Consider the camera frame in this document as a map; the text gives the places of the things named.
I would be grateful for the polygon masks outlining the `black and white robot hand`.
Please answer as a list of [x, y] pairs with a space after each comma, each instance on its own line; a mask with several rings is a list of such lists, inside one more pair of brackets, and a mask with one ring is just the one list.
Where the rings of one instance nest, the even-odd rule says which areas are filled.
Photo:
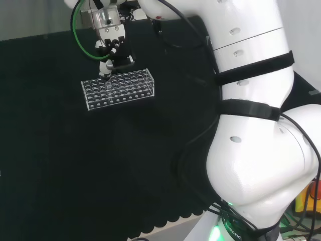
[[100, 78], [108, 80], [112, 74], [135, 63], [131, 43], [116, 5], [100, 10], [93, 8], [81, 11], [81, 20], [86, 26], [92, 27], [98, 37], [95, 56], [109, 56], [107, 60], [99, 61]]

